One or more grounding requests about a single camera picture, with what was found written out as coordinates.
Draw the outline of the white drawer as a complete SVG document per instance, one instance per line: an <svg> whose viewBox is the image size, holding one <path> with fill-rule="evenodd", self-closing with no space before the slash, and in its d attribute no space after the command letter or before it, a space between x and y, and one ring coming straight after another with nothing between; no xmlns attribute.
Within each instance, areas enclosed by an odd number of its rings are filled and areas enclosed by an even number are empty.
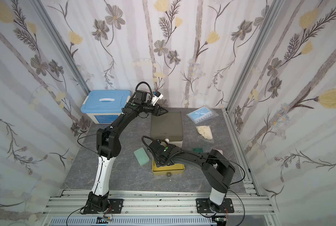
<svg viewBox="0 0 336 226"><path fill-rule="evenodd" d="M179 148L182 148L183 141L170 141L169 144L176 145Z"/></svg>

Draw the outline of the yellow bottom drawer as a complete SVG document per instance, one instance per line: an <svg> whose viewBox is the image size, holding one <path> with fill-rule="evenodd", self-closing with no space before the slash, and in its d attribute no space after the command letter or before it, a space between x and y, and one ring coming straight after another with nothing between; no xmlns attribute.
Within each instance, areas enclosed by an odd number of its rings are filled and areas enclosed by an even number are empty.
<svg viewBox="0 0 336 226"><path fill-rule="evenodd" d="M158 167L156 165L155 160L153 160L152 164L152 173L155 176L167 175L170 173L171 175L174 174L182 174L185 171L185 166L183 164L175 164L172 166L162 166Z"/></svg>

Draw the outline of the olive green drawer cabinet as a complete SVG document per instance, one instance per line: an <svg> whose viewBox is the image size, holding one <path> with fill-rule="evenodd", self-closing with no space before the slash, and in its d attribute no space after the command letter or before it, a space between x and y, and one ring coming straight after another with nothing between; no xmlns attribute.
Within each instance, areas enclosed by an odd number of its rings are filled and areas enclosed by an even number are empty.
<svg viewBox="0 0 336 226"><path fill-rule="evenodd" d="M183 141L183 123L180 112L169 112L151 117L150 136L153 139L169 139L173 142Z"/></svg>

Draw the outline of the mint green sponge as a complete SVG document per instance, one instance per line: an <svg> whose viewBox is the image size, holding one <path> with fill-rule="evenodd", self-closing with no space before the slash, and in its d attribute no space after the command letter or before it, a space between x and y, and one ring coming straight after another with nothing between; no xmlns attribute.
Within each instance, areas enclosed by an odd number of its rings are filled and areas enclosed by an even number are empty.
<svg viewBox="0 0 336 226"><path fill-rule="evenodd" d="M135 150L134 155L140 166L144 166L150 162L150 158L143 147Z"/></svg>

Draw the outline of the green scouring sponge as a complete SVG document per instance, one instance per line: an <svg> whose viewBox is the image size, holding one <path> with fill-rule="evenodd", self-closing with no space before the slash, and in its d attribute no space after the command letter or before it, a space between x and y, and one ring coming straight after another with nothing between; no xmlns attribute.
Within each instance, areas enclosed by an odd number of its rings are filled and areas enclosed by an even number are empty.
<svg viewBox="0 0 336 226"><path fill-rule="evenodd" d="M204 152L202 148L194 148L193 151L195 153L203 153Z"/></svg>

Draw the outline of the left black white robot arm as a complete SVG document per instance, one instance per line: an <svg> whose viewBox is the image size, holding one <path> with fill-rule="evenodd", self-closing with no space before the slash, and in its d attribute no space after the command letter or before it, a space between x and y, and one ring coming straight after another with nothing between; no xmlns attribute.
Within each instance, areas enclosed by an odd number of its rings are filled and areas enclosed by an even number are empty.
<svg viewBox="0 0 336 226"><path fill-rule="evenodd" d="M123 96L121 104L125 106L120 113L114 116L114 121L106 128L97 131L98 170L94 186L83 209L84 214L105 213L110 208L109 181L114 161L121 152L120 135L140 113L153 116L166 114L168 110L157 103L162 98L163 94L158 91L143 90L136 90L132 97Z"/></svg>

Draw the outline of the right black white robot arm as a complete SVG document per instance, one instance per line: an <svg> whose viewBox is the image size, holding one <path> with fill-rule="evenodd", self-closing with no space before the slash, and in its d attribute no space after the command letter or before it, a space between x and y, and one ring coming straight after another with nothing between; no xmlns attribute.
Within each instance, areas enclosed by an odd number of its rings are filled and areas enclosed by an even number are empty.
<svg viewBox="0 0 336 226"><path fill-rule="evenodd" d="M200 169L211 186L208 199L210 210L219 212L223 208L223 202L236 169L218 150L212 149L209 153L195 153L185 151L173 144L163 145L159 141L152 141L147 149L153 155L157 166L190 164Z"/></svg>

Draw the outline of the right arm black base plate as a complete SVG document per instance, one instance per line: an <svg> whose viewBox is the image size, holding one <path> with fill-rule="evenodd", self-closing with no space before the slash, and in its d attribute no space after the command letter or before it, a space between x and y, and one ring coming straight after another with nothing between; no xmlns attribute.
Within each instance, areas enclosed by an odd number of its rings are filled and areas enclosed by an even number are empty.
<svg viewBox="0 0 336 226"><path fill-rule="evenodd" d="M220 206L210 202L209 198L197 198L195 200L196 209L198 213L214 214L214 213L234 213L235 209L232 200L224 198Z"/></svg>

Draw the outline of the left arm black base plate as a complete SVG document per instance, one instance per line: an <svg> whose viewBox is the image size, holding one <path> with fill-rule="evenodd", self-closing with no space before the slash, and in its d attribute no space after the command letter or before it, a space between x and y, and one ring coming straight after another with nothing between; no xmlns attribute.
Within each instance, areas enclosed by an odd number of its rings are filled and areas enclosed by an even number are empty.
<svg viewBox="0 0 336 226"><path fill-rule="evenodd" d="M82 212L84 214L103 214L110 211L113 214L121 214L123 202L123 199L88 200Z"/></svg>

